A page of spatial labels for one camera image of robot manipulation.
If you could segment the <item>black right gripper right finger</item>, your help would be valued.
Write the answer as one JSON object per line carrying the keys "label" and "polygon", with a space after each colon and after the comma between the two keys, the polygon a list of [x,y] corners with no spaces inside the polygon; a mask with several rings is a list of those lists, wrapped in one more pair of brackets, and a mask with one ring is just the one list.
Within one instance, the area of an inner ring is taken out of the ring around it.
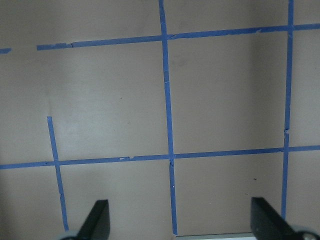
{"label": "black right gripper right finger", "polygon": [[295,240],[296,232],[263,198],[252,197],[250,228],[257,240]]}

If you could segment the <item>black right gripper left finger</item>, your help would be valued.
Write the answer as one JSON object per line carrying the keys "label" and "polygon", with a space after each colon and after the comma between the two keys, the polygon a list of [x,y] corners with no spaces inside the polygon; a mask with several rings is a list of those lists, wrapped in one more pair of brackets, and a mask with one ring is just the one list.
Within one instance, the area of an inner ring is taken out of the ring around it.
{"label": "black right gripper left finger", "polygon": [[79,232],[77,240],[107,240],[111,231],[109,201],[97,200]]}

